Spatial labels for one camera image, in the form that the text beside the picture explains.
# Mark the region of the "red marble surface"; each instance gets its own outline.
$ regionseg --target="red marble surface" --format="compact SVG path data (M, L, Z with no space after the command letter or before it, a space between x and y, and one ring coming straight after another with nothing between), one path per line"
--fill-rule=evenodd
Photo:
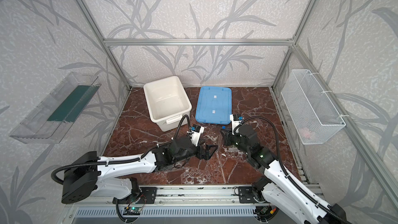
M244 118L262 116L271 120L278 129L283 163L293 175L300 178L269 88L232 87L231 89L232 113L241 113ZM191 125L197 124L195 113L200 87L185 88L185 91L192 104ZM261 144L276 153L272 127L262 120L252 120L249 123L255 128ZM218 150L209 161L192 157L181 169L149 174L139 173L127 177L136 177L141 185L154 185L251 184L262 176L245 161L246 155L243 152L238 151L235 147L223 145L220 133L222 125L201 125L205 127L202 138L206 140L206 143L218 144ZM182 126L180 134L186 133L187 130L187 125ZM174 131L162 132L157 124L150 120L144 90L133 88L104 156L128 156L144 153L156 144L170 141L174 136Z

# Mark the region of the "metal profile bar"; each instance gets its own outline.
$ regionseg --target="metal profile bar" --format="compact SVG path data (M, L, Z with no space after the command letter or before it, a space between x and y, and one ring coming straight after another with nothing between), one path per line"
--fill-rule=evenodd
M276 74L275 80L274 80L274 82L272 83L272 89L275 89L275 88L276 88L276 85L278 84L279 80L281 79L282 74L283 74L285 68L287 67L287 64L288 64L289 61L290 61L291 55L292 55L292 47L289 46L289 49L287 50L287 53L286 53L286 55L285 55L285 58L283 59L283 62L282 62L282 64L281 64L281 67L279 68L278 73Z
M318 72L300 47L293 45L293 53L306 69L309 69L312 73ZM325 91L331 91L330 87L326 84L320 74L317 73L314 74L314 76ZM329 93L329 98L340 114L349 115L334 93ZM373 173L376 181L380 184L381 188L390 199L392 205L398 211L398 182L387 169L381 158L376 154L373 147L371 147L354 120L348 117L345 118L345 121L345 130L348 137Z
M319 0L310 0L310 2L308 3L308 6L304 11L304 14L301 18L301 21L300 21L298 28L296 30L296 33L294 35L294 44L296 44L299 41L299 39L300 39L302 33L304 32L304 29L305 29L308 21L310 20L311 15L314 12L314 9L315 9L316 5L318 4L318 2L319 2Z
M300 20L300 23L298 24L297 30L296 30L296 32L295 32L295 34L293 36L293 43L294 44L296 44L299 41L299 39L301 37L301 34L304 32L304 29L305 29L308 21L310 20L311 15L314 12L314 9L315 9L315 7L316 7L318 2L319 2L319 0L310 0L309 1L308 5L307 5L307 7L306 7L306 9L304 11L304 14L303 14L303 16L302 16L302 18ZM275 78L275 80L274 80L274 82L272 84L272 88L275 88L277 83L278 83L278 81L281 79L282 73L284 72L287 64L290 61L290 57L291 57L291 49L288 50L288 53L286 54L286 56L285 56L285 58L284 58L284 60L282 62L282 66L280 67L280 69L279 69L279 71L278 71L278 73L276 75L276 78Z
M290 46L289 39L105 39L106 46Z
M84 18L86 19L88 25L92 29L94 36L97 38L100 46L102 47L104 53L107 55L109 61L115 68L117 74L120 76L121 80L123 83L126 85L128 89L130 89L130 83L127 80L126 75L123 73L122 69L119 66L119 63L116 61L115 57L113 56L112 52L109 50L109 48L104 44L103 36L101 34L100 28L97 26L97 24L94 21L93 16L91 15L90 11L88 10L88 6L84 2L84 0L74 0L77 6L79 7L80 11L82 12Z

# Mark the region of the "wire mesh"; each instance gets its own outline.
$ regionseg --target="wire mesh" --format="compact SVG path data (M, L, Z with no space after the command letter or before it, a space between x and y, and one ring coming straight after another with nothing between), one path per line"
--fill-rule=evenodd
M308 69L293 69L282 97L303 144L323 144L346 126L327 92Z

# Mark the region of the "bin handle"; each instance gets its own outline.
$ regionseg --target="bin handle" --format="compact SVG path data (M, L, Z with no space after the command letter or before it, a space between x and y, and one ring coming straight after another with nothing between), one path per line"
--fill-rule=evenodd
M181 114L180 114L180 115L177 115L177 116L175 116L175 117L172 117L172 118L168 118L168 119L166 119L166 124L171 124L171 123L180 121L181 118L182 118L182 115L181 115Z

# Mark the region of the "wall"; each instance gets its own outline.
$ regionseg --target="wall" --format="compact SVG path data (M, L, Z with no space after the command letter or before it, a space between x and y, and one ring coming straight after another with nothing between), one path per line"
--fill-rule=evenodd
M85 0L105 38L291 38L309 0ZM286 47L120 46L132 85L271 85Z
M105 148L127 91L73 0L0 0L0 33L0 222L55 223L62 186L50 172ZM9 137L70 72L102 86L61 143Z
M213 59L212 49L222 57ZM285 46L118 46L112 52L133 86L172 75L186 86L268 86L286 51Z
M396 0L320 0L298 44L398 178L398 4ZM301 69L296 57L290 69ZM282 98L282 111L311 182L338 202L348 220L398 223L398 214L345 131L322 145L301 144Z

